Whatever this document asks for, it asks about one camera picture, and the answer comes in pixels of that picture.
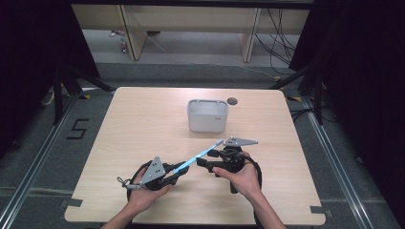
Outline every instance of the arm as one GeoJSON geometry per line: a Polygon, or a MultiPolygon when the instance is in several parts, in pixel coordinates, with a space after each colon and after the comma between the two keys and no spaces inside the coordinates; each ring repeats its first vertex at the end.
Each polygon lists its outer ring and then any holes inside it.
{"type": "Polygon", "coordinates": [[[263,195],[259,186],[259,181],[257,180],[256,169],[252,163],[246,161],[244,168],[236,174],[229,173],[227,170],[218,167],[214,168],[213,171],[216,175],[224,177],[232,182],[236,190],[245,196],[245,198],[252,204],[253,209],[264,228],[286,228],[276,212],[274,212],[265,195],[263,195]]]}
{"type": "MultiPolygon", "coordinates": [[[[134,183],[140,182],[140,179],[145,174],[146,169],[147,168],[144,168],[139,172],[134,180],[134,183]]],[[[164,186],[158,191],[150,191],[147,189],[132,190],[128,203],[118,214],[116,214],[101,228],[125,228],[129,223],[131,223],[134,217],[136,217],[139,213],[146,211],[157,198],[166,194],[170,190],[171,186],[172,185],[164,186]]]]}

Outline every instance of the wooden table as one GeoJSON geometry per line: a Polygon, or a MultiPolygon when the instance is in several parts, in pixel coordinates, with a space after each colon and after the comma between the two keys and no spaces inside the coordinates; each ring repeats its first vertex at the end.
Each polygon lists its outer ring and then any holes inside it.
{"type": "MultiPolygon", "coordinates": [[[[126,203],[117,177],[130,178],[155,156],[178,163],[231,136],[259,141],[244,146],[262,168],[263,192],[288,225],[321,225],[324,214],[288,106],[279,91],[190,88],[119,88],[98,136],[73,199],[68,221],[108,221],[126,203]],[[229,106],[223,133],[193,133],[188,129],[190,99],[238,99],[229,106]]],[[[134,222],[178,224],[254,224],[250,203],[229,191],[229,182],[191,165],[176,186],[134,222]]]]}

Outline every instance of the gray floor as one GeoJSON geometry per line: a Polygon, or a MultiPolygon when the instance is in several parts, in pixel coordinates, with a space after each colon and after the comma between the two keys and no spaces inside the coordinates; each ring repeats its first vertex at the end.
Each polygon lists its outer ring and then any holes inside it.
{"type": "MultiPolygon", "coordinates": [[[[292,73],[286,69],[286,63],[270,57],[257,40],[251,61],[244,63],[237,34],[166,31],[150,34],[150,39],[136,62],[131,61],[127,54],[122,52],[121,36],[110,37],[109,31],[84,31],[84,34],[102,79],[112,86],[190,87],[196,84],[193,80],[197,79],[201,81],[200,87],[265,89],[275,83],[275,77],[285,78],[288,73],[292,73]]],[[[259,36],[272,46],[269,35],[259,36]]],[[[292,44],[296,44],[297,39],[297,36],[288,37],[292,44]]],[[[283,46],[276,45],[274,50],[286,56],[283,46]]],[[[84,87],[92,87],[86,85],[86,82],[82,83],[84,87]]],[[[294,82],[285,86],[283,92],[286,96],[296,96],[298,84],[299,82],[294,82]]],[[[100,223],[67,222],[63,217],[65,206],[62,201],[69,199],[75,189],[112,97],[111,94],[94,94],[89,99],[78,99],[75,102],[11,228],[100,226],[100,223]],[[87,129],[86,134],[81,140],[68,140],[69,136],[78,134],[72,132],[78,118],[89,119],[79,123],[80,128],[87,129]]],[[[292,111],[304,108],[303,103],[299,101],[290,100],[288,106],[292,111]]],[[[333,112],[324,110],[322,115],[323,126],[333,148],[350,178],[353,189],[360,196],[374,228],[400,228],[367,170],[353,160],[355,150],[339,123],[334,121],[333,112]]],[[[13,191],[27,173],[52,127],[53,106],[47,106],[38,111],[32,119],[32,124],[21,136],[21,149],[8,152],[0,161],[2,208],[7,206],[13,191]]],[[[315,228],[361,228],[308,115],[297,118],[295,127],[319,198],[327,211],[327,222],[315,228]]],[[[301,227],[294,225],[288,228],[301,227]]]]}

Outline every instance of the hand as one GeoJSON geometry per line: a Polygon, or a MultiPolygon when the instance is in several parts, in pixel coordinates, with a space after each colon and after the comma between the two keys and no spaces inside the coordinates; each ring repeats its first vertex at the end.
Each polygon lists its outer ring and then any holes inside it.
{"type": "MultiPolygon", "coordinates": [[[[143,168],[135,177],[134,183],[139,183],[147,168],[143,168]]],[[[102,226],[103,229],[125,228],[128,223],[139,213],[148,209],[159,197],[165,195],[173,185],[167,185],[158,191],[135,189],[131,191],[128,203],[122,210],[102,226]]]]}
{"type": "MultiPolygon", "coordinates": [[[[147,168],[143,168],[135,177],[134,183],[139,183],[145,174],[147,168]]],[[[131,196],[129,198],[128,204],[130,209],[134,210],[137,215],[140,212],[147,210],[152,203],[159,197],[165,195],[173,185],[166,185],[158,191],[151,191],[148,189],[134,189],[131,191],[131,196]]]]}
{"type": "MultiPolygon", "coordinates": [[[[244,155],[250,157],[248,152],[244,151],[244,155]]],[[[254,165],[245,160],[245,166],[236,174],[230,173],[225,169],[214,167],[212,171],[223,178],[228,179],[238,192],[249,199],[252,195],[261,193],[257,173],[254,165]]]]}

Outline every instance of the black curtain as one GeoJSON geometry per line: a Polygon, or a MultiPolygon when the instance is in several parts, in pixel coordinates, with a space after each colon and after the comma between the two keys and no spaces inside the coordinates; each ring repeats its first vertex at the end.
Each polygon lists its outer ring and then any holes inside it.
{"type": "Polygon", "coordinates": [[[58,64],[99,74],[70,4],[0,1],[0,28],[1,158],[40,108],[58,64]]]}
{"type": "MultiPolygon", "coordinates": [[[[337,28],[341,34],[324,50],[333,55],[320,64],[320,74],[356,152],[405,228],[404,9],[402,0],[348,2],[337,28]]],[[[309,14],[291,63],[294,70],[309,64],[337,15],[309,14]]]]}

